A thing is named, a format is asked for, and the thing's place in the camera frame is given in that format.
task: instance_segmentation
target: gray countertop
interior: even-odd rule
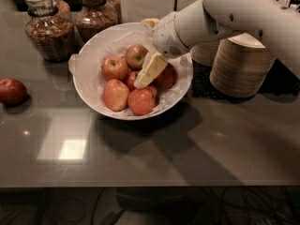
[[[0,187],[300,184],[300,100],[240,103],[193,98],[164,114],[120,121],[78,96],[68,62],[43,60],[24,33],[26,13],[0,13],[0,79],[28,88],[0,105]]]

